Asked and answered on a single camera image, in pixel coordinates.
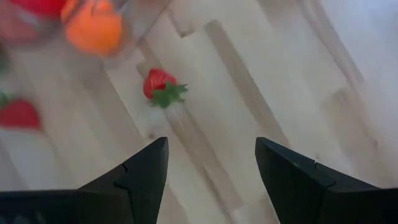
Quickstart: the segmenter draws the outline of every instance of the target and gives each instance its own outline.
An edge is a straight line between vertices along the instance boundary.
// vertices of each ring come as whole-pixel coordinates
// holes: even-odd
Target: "wooden floor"
[[[174,0],[117,65],[71,51],[10,53],[5,88],[36,103],[46,134],[0,131],[2,190],[79,187],[160,136],[158,223],[277,223],[257,136],[398,187],[396,0]],[[152,67],[188,83],[184,105],[148,105]]]

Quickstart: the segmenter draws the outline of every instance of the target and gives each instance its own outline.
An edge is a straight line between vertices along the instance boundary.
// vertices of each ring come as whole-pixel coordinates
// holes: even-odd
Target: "light wood flooring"
[[[174,0],[117,65],[71,51],[10,52],[1,85],[35,102],[45,134],[0,130],[1,190],[79,187],[160,136],[158,223],[278,223],[258,136],[398,187],[396,0]],[[184,105],[150,107],[152,67],[188,83]]]

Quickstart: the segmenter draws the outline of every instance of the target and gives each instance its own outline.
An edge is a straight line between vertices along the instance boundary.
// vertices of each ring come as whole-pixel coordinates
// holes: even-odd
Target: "orange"
[[[65,8],[65,15],[71,8]],[[122,17],[114,10],[112,2],[88,0],[66,24],[65,32],[67,39],[78,49],[108,55],[119,47],[122,29]]]

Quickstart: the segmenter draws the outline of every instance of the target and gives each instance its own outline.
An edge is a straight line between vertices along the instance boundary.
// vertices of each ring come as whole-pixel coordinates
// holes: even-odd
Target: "strawberry leaves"
[[[163,109],[170,106],[173,102],[183,103],[185,100],[181,98],[181,93],[187,92],[187,85],[174,85],[171,82],[166,83],[164,90],[154,90],[151,99],[152,106],[159,106]]]

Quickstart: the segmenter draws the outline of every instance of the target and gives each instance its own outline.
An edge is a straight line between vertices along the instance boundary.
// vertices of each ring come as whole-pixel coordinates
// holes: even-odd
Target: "strawberry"
[[[152,105],[161,108],[167,108],[173,102],[183,103],[180,94],[186,91],[187,85],[177,84],[174,76],[159,68],[151,69],[144,82],[144,95]]]
[[[0,93],[0,106],[0,126],[42,130],[36,109],[27,100],[11,100],[4,93]]]

